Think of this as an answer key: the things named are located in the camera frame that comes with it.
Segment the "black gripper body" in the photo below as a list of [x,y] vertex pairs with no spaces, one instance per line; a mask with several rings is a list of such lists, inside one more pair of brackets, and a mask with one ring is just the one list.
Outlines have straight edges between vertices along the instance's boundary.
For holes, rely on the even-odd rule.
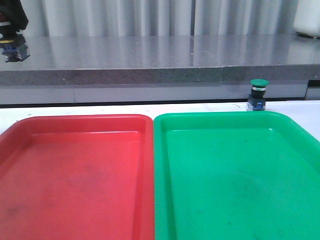
[[17,31],[27,28],[29,20],[20,0],[1,0],[0,13]]

